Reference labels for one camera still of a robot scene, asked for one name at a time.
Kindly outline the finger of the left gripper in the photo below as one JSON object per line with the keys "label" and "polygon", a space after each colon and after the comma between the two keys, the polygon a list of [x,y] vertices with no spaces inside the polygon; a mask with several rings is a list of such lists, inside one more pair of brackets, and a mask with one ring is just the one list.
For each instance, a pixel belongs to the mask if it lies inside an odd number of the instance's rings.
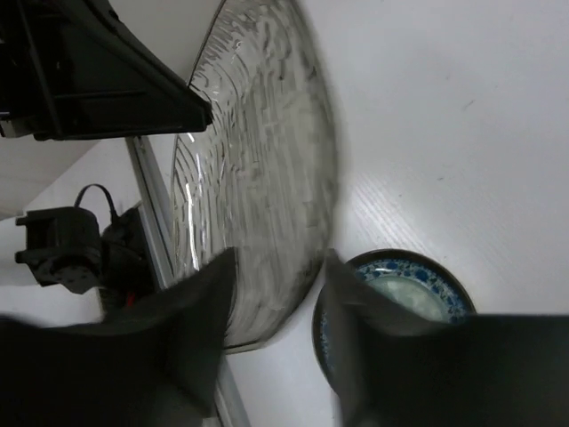
{"label": "finger of the left gripper", "polygon": [[28,1],[42,104],[33,135],[97,140],[202,132],[212,107],[160,61],[108,1]]}

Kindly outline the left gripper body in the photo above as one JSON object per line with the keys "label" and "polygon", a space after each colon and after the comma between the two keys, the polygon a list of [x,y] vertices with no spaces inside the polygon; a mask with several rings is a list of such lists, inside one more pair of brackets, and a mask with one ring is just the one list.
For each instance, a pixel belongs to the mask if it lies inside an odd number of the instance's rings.
{"label": "left gripper body", "polygon": [[23,1],[1,3],[1,135],[58,137],[58,113]]}

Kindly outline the frosted square glass plate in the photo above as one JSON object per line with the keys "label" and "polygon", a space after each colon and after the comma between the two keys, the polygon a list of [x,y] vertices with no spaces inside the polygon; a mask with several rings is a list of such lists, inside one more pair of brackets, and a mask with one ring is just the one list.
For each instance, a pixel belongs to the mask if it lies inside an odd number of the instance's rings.
{"label": "frosted square glass plate", "polygon": [[174,269],[186,276],[234,247],[226,346],[261,346],[301,305],[332,234],[338,139],[309,26],[294,1],[227,1],[190,87],[212,107],[176,136]]}

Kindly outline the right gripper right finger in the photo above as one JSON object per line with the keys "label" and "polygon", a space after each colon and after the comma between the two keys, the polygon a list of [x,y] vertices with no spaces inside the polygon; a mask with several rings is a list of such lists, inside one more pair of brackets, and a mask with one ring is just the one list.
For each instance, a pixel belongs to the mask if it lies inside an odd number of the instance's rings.
{"label": "right gripper right finger", "polygon": [[565,426],[568,318],[431,321],[325,258],[330,383],[345,426]]}

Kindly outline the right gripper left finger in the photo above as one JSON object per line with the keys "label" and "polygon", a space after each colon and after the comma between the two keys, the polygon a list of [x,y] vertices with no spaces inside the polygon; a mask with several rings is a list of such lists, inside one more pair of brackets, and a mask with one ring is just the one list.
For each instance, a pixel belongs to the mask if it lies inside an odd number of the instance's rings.
{"label": "right gripper left finger", "polygon": [[2,318],[2,425],[201,425],[213,412],[236,271],[230,247],[99,323]]}

